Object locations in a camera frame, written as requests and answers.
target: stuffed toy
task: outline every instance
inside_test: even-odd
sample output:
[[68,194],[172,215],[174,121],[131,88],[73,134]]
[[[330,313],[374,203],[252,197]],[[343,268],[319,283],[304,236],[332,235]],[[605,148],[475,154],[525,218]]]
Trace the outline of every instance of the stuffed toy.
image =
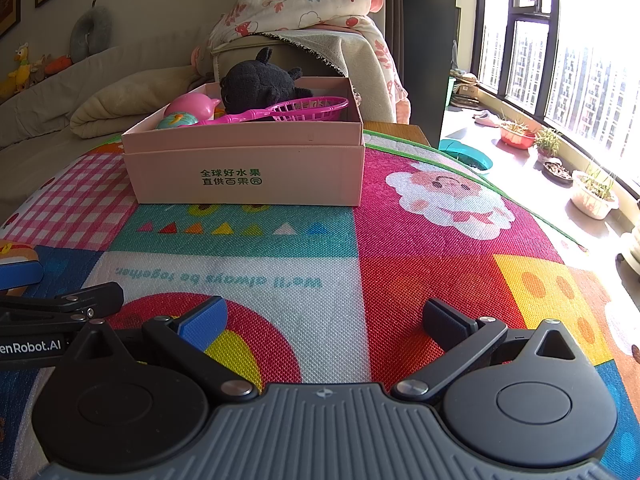
[[0,104],[10,99],[15,94],[15,75],[10,75],[0,82]]
[[51,57],[51,54],[49,54],[48,56],[42,56],[38,61],[35,61],[31,65],[31,75],[29,76],[30,87],[44,81],[44,78],[46,77],[45,67],[51,63],[52,60],[53,58]]
[[65,68],[69,68],[72,65],[71,56],[60,56],[56,59],[52,59],[44,67],[44,73],[47,77],[55,75],[58,72],[62,72]]
[[271,49],[266,46],[255,57],[242,61],[220,80],[220,94],[227,114],[241,114],[247,110],[313,97],[307,88],[297,88],[294,81],[302,76],[299,67],[288,72],[269,63]]
[[29,86],[29,76],[31,74],[31,64],[29,57],[29,43],[25,43],[15,51],[14,61],[18,61],[20,65],[13,72],[9,72],[9,77],[15,77],[15,92],[22,92]]

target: triangle pattern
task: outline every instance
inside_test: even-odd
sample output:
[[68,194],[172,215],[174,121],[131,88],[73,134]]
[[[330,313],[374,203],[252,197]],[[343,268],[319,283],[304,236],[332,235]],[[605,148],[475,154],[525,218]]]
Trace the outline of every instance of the triangle pattern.
[[154,224],[150,221],[136,229],[136,231],[138,231],[139,233],[150,233],[153,230]]
[[164,235],[175,235],[178,232],[178,228],[175,226],[175,222],[171,222],[170,224],[165,225],[158,232]]
[[291,227],[288,222],[284,222],[280,227],[278,227],[273,234],[275,235],[297,235],[298,233]]
[[196,222],[194,225],[187,227],[183,233],[187,233],[188,235],[201,235],[204,231],[202,230],[202,224],[200,222]]
[[328,232],[329,231],[326,230],[326,227],[324,227],[320,222],[313,222],[309,226],[309,229],[306,230],[306,234],[308,235],[325,235]]
[[211,232],[212,235],[232,235],[233,233],[234,230],[227,222],[224,222],[220,227]]
[[258,224],[251,224],[247,229],[242,231],[245,236],[262,236],[264,233]]

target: white flower pot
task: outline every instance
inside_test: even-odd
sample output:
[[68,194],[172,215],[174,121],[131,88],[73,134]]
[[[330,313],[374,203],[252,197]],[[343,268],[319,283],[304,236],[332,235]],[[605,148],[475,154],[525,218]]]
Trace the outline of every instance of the white flower pot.
[[571,201],[585,215],[602,220],[612,209],[618,209],[618,197],[613,190],[611,191],[611,200],[604,200],[589,191],[582,178],[587,176],[583,171],[574,171],[572,177],[574,183],[571,188]]
[[629,244],[629,252],[631,255],[640,262],[640,220],[634,227],[634,230],[631,231],[631,240]]

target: metal screw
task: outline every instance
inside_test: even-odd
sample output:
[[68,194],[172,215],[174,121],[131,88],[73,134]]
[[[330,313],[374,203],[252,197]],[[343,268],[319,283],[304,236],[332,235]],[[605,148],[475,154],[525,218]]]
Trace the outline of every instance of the metal screw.
[[429,385],[418,379],[405,379],[396,384],[396,391],[405,397],[420,397],[429,391]]
[[220,389],[232,397],[244,397],[254,390],[254,386],[249,381],[240,379],[225,381]]

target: yellow stuffed duck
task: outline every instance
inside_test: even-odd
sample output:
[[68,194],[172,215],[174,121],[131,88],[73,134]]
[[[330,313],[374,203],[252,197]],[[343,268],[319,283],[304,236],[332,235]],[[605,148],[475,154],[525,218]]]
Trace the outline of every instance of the yellow stuffed duck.
[[31,75],[31,64],[28,61],[28,57],[29,43],[25,43],[15,51],[14,60],[20,62],[18,69],[9,72],[9,77],[15,77],[16,93],[21,92],[28,86],[29,76]]

